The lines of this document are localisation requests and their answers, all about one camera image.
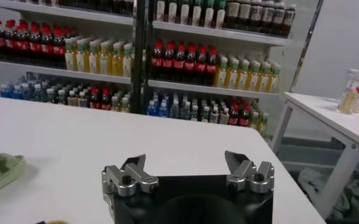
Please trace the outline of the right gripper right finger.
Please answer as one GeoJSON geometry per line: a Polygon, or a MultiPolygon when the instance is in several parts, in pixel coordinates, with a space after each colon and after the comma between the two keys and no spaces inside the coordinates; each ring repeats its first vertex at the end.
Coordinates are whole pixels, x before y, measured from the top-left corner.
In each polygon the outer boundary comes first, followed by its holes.
{"type": "Polygon", "coordinates": [[[274,166],[262,161],[257,167],[246,155],[225,151],[224,156],[230,174],[226,184],[231,192],[249,189],[257,194],[267,194],[274,190],[274,166]]]}

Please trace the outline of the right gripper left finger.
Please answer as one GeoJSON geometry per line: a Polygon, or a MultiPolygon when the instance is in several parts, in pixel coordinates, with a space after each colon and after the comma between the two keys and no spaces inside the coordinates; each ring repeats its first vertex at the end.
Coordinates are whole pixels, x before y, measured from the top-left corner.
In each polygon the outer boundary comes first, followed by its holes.
{"type": "Polygon", "coordinates": [[[101,172],[103,194],[133,197],[137,187],[144,193],[154,193],[159,188],[159,179],[144,171],[145,162],[146,155],[142,154],[127,158],[121,167],[105,166],[101,172]]]}

